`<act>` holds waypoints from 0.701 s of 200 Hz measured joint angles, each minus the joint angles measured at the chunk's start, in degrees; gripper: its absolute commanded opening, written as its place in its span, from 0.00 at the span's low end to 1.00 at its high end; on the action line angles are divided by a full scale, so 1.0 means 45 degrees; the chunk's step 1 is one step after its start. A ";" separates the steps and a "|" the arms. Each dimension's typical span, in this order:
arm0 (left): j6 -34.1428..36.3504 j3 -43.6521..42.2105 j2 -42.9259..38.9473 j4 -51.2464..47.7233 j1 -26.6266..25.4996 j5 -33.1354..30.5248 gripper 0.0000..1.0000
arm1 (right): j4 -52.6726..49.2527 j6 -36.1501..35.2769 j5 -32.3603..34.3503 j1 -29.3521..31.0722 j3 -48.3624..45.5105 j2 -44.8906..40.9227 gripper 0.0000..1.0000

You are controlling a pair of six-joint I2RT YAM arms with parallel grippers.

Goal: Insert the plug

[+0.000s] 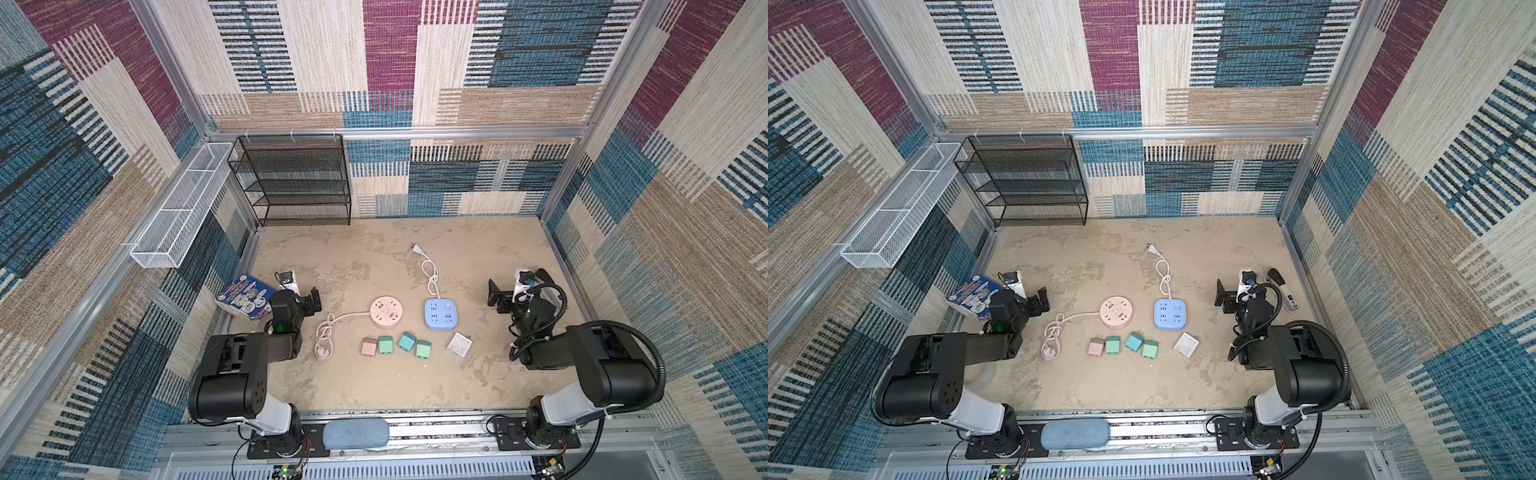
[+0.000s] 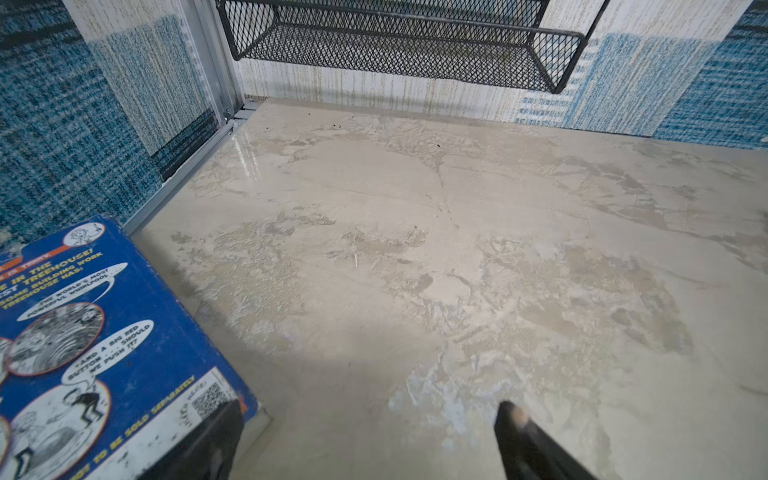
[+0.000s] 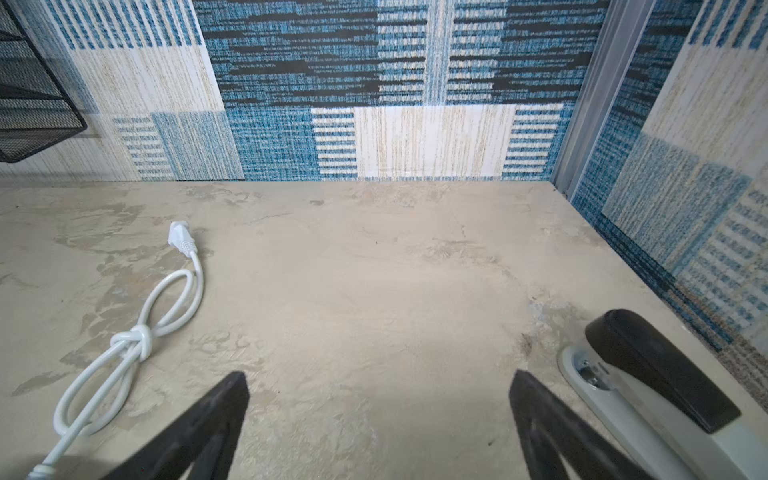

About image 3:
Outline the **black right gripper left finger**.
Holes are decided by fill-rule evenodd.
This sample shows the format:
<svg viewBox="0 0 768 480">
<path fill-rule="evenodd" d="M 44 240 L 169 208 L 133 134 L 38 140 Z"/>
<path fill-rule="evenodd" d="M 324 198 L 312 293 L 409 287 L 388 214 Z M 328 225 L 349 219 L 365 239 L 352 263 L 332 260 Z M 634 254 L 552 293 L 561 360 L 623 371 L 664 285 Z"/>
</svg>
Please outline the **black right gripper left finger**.
<svg viewBox="0 0 768 480">
<path fill-rule="evenodd" d="M 106 479 L 226 479 L 233 464 L 250 393 L 232 371 Z"/>
</svg>

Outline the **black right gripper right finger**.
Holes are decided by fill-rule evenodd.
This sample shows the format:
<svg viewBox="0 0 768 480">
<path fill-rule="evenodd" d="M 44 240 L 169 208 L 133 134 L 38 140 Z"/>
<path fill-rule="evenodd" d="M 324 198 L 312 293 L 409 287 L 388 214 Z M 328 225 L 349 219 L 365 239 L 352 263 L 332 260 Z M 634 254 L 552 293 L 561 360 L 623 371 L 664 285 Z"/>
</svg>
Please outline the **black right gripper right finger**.
<svg viewBox="0 0 768 480">
<path fill-rule="evenodd" d="M 508 398 L 532 479 L 651 477 L 531 373 L 515 372 Z"/>
</svg>

